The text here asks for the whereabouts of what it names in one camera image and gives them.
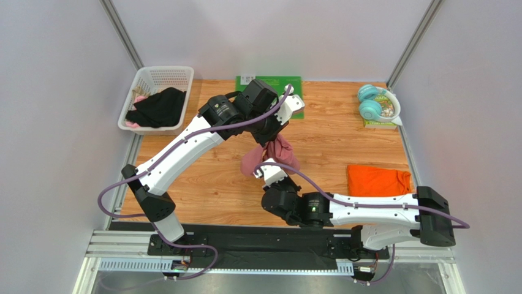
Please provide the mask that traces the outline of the pink t shirt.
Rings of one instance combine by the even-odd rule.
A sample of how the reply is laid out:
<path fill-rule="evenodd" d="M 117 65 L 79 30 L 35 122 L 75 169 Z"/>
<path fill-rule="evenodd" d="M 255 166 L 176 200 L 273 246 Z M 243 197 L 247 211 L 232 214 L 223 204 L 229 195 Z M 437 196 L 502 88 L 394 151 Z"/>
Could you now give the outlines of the pink t shirt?
<path fill-rule="evenodd" d="M 292 145 L 281 134 L 277 134 L 274 141 L 269 141 L 265 146 L 258 145 L 246 153 L 240 164 L 240 171 L 244 176 L 252 176 L 254 168 L 268 160 L 288 165 L 295 170 L 301 168 L 300 162 L 294 155 Z"/>

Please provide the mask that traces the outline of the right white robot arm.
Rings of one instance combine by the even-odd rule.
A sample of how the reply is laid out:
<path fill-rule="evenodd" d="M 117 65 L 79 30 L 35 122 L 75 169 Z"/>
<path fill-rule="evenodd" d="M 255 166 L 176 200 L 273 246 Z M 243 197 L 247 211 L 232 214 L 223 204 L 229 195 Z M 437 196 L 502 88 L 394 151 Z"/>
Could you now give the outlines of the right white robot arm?
<path fill-rule="evenodd" d="M 262 208 L 287 225 L 310 230 L 352 225 L 356 246 L 365 249 L 377 251 L 415 239 L 433 247 L 456 244 L 448 201 L 427 186 L 392 197 L 299 195 L 300 187 L 285 176 L 265 180 L 263 190 Z"/>

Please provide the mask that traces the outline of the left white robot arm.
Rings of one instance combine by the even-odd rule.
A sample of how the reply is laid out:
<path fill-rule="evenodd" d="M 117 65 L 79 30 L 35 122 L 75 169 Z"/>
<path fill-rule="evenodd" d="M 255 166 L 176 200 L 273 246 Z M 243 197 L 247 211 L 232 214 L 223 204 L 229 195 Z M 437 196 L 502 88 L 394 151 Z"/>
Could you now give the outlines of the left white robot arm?
<path fill-rule="evenodd" d="M 145 217 L 169 242 L 184 236 L 168 187 L 207 151 L 232 136 L 249 132 L 263 145 L 276 138 L 287 125 L 279 118 L 293 93 L 287 85 L 279 95 L 262 80 L 252 80 L 243 91 L 211 97 L 187 129 L 152 159 L 138 167 L 128 165 L 122 173 Z"/>

